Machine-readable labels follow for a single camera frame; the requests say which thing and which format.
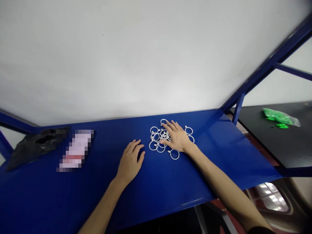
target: black table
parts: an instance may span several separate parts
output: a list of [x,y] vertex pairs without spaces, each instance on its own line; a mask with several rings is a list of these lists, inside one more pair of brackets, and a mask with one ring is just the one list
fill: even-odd
[[[282,111],[299,119],[301,127],[289,129],[266,119],[263,108]],[[239,122],[286,168],[312,166],[312,102],[243,107]]]

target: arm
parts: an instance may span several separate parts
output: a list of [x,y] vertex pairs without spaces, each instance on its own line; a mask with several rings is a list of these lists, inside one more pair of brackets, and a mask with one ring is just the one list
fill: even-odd
[[144,146],[139,145],[140,142],[141,140],[138,140],[137,142],[136,140],[133,140],[124,150],[116,177],[112,180],[102,199],[78,234],[105,233],[111,214],[113,213],[121,193],[136,177],[141,168],[145,152],[143,151],[141,153],[141,156],[137,161],[138,153]]
[[246,197],[241,189],[213,162],[211,162],[200,149],[189,140],[186,132],[177,123],[167,121],[163,126],[171,136],[171,142],[161,140],[160,143],[168,145],[170,148],[180,152],[185,152],[196,163],[207,182],[227,208],[227,210],[242,225],[245,232],[253,227],[265,227],[271,229],[259,213],[255,205]]

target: clear plastic bag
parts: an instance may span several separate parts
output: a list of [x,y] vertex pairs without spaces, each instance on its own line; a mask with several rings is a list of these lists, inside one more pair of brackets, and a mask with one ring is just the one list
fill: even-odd
[[290,115],[268,108],[263,108],[264,114],[266,115],[268,120],[275,120],[283,124],[295,125],[300,127],[300,122],[297,118],[291,117]]

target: finger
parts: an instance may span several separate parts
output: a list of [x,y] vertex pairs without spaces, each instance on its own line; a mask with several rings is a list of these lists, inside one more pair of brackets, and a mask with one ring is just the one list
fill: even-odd
[[135,148],[138,144],[140,144],[140,142],[141,142],[141,140],[138,140],[138,141],[136,141],[136,142],[133,142],[133,143],[130,145],[130,148],[129,148],[129,151],[128,151],[128,152],[132,153],[133,150],[134,150],[134,148]]
[[179,129],[181,129],[182,131],[184,131],[183,128],[178,124],[178,122],[176,122],[176,124],[178,125]]
[[144,160],[145,151],[143,151],[140,155],[139,161],[137,162],[140,167],[142,166],[143,160]]
[[165,129],[167,129],[167,131],[169,132],[169,134],[172,133],[172,130],[171,130],[171,128],[170,128],[168,125],[166,125],[165,123],[162,123],[162,125],[163,125],[163,127],[164,127]]
[[164,144],[164,145],[167,145],[169,146],[170,148],[172,148],[172,142],[171,141],[167,141],[167,140],[161,140],[159,143],[161,144]]
[[130,142],[130,143],[127,145],[127,148],[125,148],[125,150],[124,150],[125,153],[128,152],[128,150],[129,150],[131,144],[132,144],[133,142],[135,142],[135,141],[136,141],[136,140],[133,140],[132,142]]
[[180,130],[180,129],[179,129],[179,126],[177,125],[176,122],[174,122],[173,120],[172,120],[171,122],[172,122],[172,124],[174,125],[174,127],[175,127],[176,130]]
[[134,149],[134,155],[137,157],[137,155],[139,154],[140,149],[142,149],[144,147],[144,145],[137,145]]
[[167,124],[170,126],[170,128],[172,129],[172,131],[176,131],[176,128],[175,128],[175,126],[174,126],[172,123],[170,123],[169,121],[167,121]]

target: table surface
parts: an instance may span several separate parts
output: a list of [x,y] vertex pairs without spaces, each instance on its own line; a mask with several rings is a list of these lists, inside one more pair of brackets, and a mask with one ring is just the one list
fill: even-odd
[[[278,122],[266,119],[263,108],[284,112],[299,120],[301,127],[272,127]],[[312,102],[243,107],[242,125],[286,168],[312,166]]]
[[214,199],[187,155],[180,153],[178,160],[172,160],[168,152],[148,148],[150,128],[160,127],[162,118],[192,127],[195,143],[241,189],[281,177],[221,110],[72,124],[72,130],[96,131],[83,168],[56,172],[65,144],[15,171],[5,173],[7,162],[0,167],[1,233],[77,233],[116,175],[123,150],[133,139],[142,140],[145,159],[121,195],[108,231]]

